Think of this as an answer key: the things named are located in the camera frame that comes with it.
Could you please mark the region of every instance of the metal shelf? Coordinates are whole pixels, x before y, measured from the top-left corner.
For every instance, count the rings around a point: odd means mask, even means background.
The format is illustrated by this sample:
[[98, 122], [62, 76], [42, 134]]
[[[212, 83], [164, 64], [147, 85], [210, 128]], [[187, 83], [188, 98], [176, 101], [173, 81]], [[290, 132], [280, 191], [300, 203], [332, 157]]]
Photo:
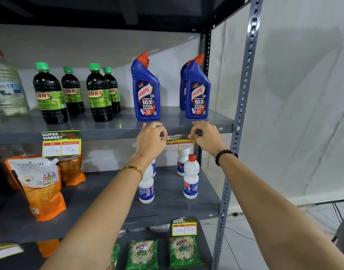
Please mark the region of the metal shelf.
[[0, 0], [0, 23], [200, 33], [249, 1]]
[[[216, 125], [220, 133], [231, 133], [233, 120], [209, 110], [206, 121]], [[186, 134], [191, 131], [193, 119], [186, 118], [179, 107], [161, 107], [161, 119], [169, 135]], [[41, 132], [79, 130], [82, 140], [105, 140], [136, 138], [143, 121], [138, 121], [134, 108], [122, 108], [108, 122], [94, 122], [91, 111], [71, 116], [70, 121], [59, 125], [47, 125], [40, 111], [32, 111], [21, 117], [1, 116], [0, 145], [42, 142]]]
[[[201, 225], [197, 224], [197, 237], [196, 243], [201, 256], [201, 260], [204, 262], [203, 265], [190, 267], [190, 270], [210, 270], [212, 255], [208, 247], [206, 238], [204, 236]], [[158, 266], [160, 270], [170, 270], [169, 268], [169, 248], [168, 239], [171, 237], [171, 231], [168, 233], [154, 233], [150, 230], [144, 230], [139, 232], [127, 231], [124, 236], [117, 239], [117, 243], [121, 245], [120, 252], [118, 254], [118, 260], [116, 269], [124, 270], [127, 262], [128, 254], [128, 242], [130, 240], [150, 240], [158, 239], [157, 257]], [[18, 265], [23, 270], [38, 270], [45, 259], [42, 258], [35, 243], [29, 243], [22, 245], [24, 252], [16, 254], [0, 260], [0, 270], [2, 269], [13, 269]]]
[[[36, 221], [24, 196], [17, 191], [0, 210], [0, 242], [26, 243], [63, 238], [117, 172], [86, 173], [85, 182], [62, 187], [67, 209], [46, 222]], [[218, 216], [220, 198], [202, 170], [198, 196], [193, 200], [183, 195], [183, 177], [177, 174], [177, 166], [157, 167], [154, 185], [155, 198], [150, 204], [142, 204], [136, 193], [123, 229], [162, 225], [180, 217], [202, 220]]]

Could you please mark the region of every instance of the green cap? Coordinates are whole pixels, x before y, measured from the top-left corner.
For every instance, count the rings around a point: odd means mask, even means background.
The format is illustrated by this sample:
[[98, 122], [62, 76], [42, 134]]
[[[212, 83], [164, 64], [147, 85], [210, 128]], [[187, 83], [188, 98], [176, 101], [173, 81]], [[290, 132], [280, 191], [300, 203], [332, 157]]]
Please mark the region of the green cap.
[[103, 72], [104, 73], [112, 73], [112, 69], [111, 69], [111, 67], [104, 67]]
[[37, 70], [49, 70], [50, 68], [48, 67], [48, 64], [47, 63], [40, 63], [40, 62], [37, 62], [35, 63], [36, 64], [36, 68]]
[[100, 65], [98, 63], [90, 63], [90, 71], [99, 71]]
[[65, 73], [73, 73], [72, 67], [64, 66], [63, 71]]

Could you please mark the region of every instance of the shelf rack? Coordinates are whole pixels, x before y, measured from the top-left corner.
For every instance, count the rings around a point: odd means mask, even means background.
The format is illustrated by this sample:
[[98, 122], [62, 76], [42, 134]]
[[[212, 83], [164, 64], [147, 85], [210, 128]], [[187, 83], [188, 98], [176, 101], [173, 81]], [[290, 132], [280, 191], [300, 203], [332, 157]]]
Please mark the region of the shelf rack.
[[[58, 2], [59, 0], [0, 0], [0, 23], [200, 33], [199, 52], [205, 54], [201, 68], [207, 76], [212, 29], [244, 6], [250, 5], [235, 119], [229, 119], [212, 110], [209, 111], [207, 119], [217, 126], [220, 133], [232, 133], [231, 150], [238, 153], [263, 0], [69, 0], [68, 3], [61, 4]], [[3, 17], [5, 14], [9, 14], [10, 17]], [[191, 121], [178, 107], [161, 108], [161, 122], [171, 135], [188, 133]], [[28, 116], [3, 118], [0, 123], [0, 144], [40, 142], [40, 132], [61, 130], [80, 130], [82, 140], [135, 138], [141, 127], [142, 122], [135, 118], [133, 108], [123, 109], [112, 121], [106, 123], [95, 123], [91, 114], [86, 112], [83, 116], [71, 117], [70, 122], [62, 125], [46, 125], [40, 113], [36, 111]], [[196, 145], [194, 150], [198, 162], [201, 163], [201, 148]], [[1, 259], [0, 269], [11, 269], [16, 265], [27, 270], [39, 269], [44, 259], [33, 242], [63, 238], [117, 172], [87, 173], [85, 182], [74, 187], [63, 187], [62, 194], [67, 209], [47, 222], [35, 221], [21, 193], [14, 193], [8, 199], [2, 195], [0, 199], [6, 199], [7, 202], [0, 209], [0, 242], [21, 243], [25, 252]], [[176, 174], [175, 167], [158, 167], [155, 189], [164, 195], [158, 195], [159, 192], [156, 192], [155, 200], [148, 205], [140, 204], [136, 195], [123, 228], [161, 225], [179, 217], [218, 217], [212, 254], [198, 224], [196, 241], [204, 265], [192, 267], [192, 270], [217, 270], [231, 188], [225, 178], [220, 199], [202, 170], [199, 177], [199, 195], [194, 200], [186, 200], [179, 187], [183, 183], [183, 178]], [[117, 269], [124, 268], [127, 242], [130, 239], [142, 238], [160, 240], [159, 268], [167, 269], [168, 236], [170, 232], [127, 232], [118, 240], [121, 243], [118, 261], [122, 263], [117, 264]]]

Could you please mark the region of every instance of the yellow price tag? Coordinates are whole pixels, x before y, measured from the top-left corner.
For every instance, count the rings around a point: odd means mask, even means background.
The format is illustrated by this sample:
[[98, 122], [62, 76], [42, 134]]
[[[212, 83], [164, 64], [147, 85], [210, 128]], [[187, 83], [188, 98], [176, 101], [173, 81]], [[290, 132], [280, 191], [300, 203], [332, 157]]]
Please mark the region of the yellow price tag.
[[197, 235], [196, 218], [180, 218], [172, 222], [172, 236]]
[[63, 156], [81, 153], [80, 131], [42, 132], [42, 156]]
[[170, 135], [165, 150], [185, 150], [193, 146], [194, 140], [188, 139], [188, 135]]

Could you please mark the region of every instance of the black bottle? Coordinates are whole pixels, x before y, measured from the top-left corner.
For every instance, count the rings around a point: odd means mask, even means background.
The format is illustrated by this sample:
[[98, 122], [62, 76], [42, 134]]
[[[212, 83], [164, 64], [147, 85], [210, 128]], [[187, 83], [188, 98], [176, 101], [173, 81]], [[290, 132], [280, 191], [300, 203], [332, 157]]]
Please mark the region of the black bottle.
[[105, 78], [108, 82], [109, 95], [111, 96], [112, 111], [114, 114], [121, 111], [121, 100], [119, 98], [119, 90], [117, 80], [112, 76], [111, 67], [104, 67], [103, 72], [105, 73]]
[[112, 120], [111, 97], [107, 80], [100, 74], [98, 63], [90, 63], [90, 71], [91, 74], [87, 78], [86, 85], [93, 119], [96, 122]]
[[49, 73], [47, 63], [36, 63], [39, 71], [34, 77], [36, 98], [42, 116], [47, 124], [60, 124], [68, 121], [66, 103], [58, 79]]
[[69, 114], [83, 114], [84, 105], [82, 100], [80, 81], [73, 75], [71, 67], [63, 67], [66, 75], [62, 77], [64, 99], [66, 100]]

